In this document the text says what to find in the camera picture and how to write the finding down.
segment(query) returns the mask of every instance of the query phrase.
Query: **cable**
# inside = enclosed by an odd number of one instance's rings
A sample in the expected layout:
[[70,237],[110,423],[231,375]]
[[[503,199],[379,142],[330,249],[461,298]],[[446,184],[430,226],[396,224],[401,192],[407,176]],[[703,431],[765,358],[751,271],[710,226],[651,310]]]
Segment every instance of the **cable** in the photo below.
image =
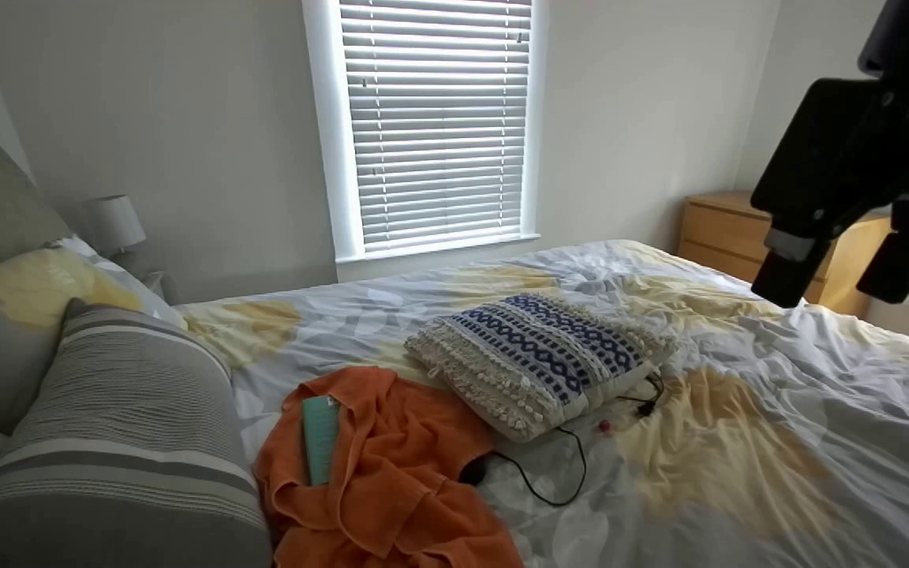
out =
[[[655,400],[658,400],[662,392],[667,392],[667,384],[662,384],[658,375],[646,375],[646,382],[651,382],[651,387],[654,387],[654,398],[651,398],[651,400],[646,400],[646,398],[617,398],[617,400],[641,400],[636,417],[651,417],[654,406],[655,406]],[[530,493],[533,497],[545,503],[550,507],[564,507],[564,506],[578,503],[578,496],[581,496],[581,490],[585,490],[585,484],[586,484],[586,453],[585,453],[581,439],[578,439],[570,428],[556,426],[556,431],[570,435],[575,444],[578,444],[578,453],[581,453],[581,484],[578,484],[575,493],[570,493],[568,497],[563,497],[563,503],[541,496],[537,487],[528,478],[524,468],[522,468],[511,453],[494,451],[494,456],[509,462],[509,463],[522,472],[522,478],[524,478],[524,487],[528,487],[528,493]]]
[[570,428],[556,426],[556,431],[570,435],[575,444],[578,444],[578,453],[581,453],[581,484],[575,487],[575,493],[570,493],[568,497],[545,497],[545,496],[541,496],[537,487],[528,478],[524,468],[522,468],[511,453],[494,451],[494,456],[509,462],[509,463],[522,472],[522,478],[524,478],[524,487],[528,487],[528,493],[530,493],[533,497],[545,503],[550,507],[564,507],[564,506],[578,503],[578,496],[581,496],[581,490],[585,490],[585,484],[586,484],[586,453],[585,453],[581,439],[578,439]]

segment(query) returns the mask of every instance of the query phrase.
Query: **lamp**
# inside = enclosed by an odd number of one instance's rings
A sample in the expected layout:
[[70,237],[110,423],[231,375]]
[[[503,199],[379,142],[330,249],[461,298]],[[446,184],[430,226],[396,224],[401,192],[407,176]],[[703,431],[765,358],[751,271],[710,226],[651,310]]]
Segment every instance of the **lamp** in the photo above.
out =
[[146,231],[130,194],[105,194],[90,201],[90,219],[105,256],[127,256],[132,247],[146,242]]

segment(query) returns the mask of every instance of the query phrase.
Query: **white bedsheet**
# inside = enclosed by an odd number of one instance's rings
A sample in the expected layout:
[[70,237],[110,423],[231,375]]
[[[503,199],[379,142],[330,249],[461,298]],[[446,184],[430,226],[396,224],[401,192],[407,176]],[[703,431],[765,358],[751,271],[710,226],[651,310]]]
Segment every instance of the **white bedsheet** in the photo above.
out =
[[[586,298],[674,346],[654,417],[617,400],[568,423],[586,451],[575,506],[550,507],[517,469],[489,463],[478,493],[528,564],[909,564],[909,338],[804,304],[773,310],[651,247],[591,242],[183,311],[232,362],[256,456],[301,382],[365,362],[425,382],[404,338],[522,290]],[[509,451],[541,493],[575,490],[570,439]]]

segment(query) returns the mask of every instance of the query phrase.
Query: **white blinds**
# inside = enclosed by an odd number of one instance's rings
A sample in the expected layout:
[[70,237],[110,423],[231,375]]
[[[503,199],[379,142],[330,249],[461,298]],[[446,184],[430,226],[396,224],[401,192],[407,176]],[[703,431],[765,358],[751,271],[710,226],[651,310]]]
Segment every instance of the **white blinds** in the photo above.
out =
[[340,0],[363,249],[522,232],[530,0]]

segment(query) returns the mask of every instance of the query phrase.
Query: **orange cloth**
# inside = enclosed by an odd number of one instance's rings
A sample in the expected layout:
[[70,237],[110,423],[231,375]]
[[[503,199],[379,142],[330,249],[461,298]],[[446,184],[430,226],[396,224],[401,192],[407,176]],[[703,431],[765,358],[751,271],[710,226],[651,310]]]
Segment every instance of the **orange cloth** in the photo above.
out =
[[[340,405],[330,478],[306,487],[301,400]],[[511,568],[515,541],[456,472],[493,451],[489,428],[450,395],[384,368],[301,384],[259,453],[278,564]]]

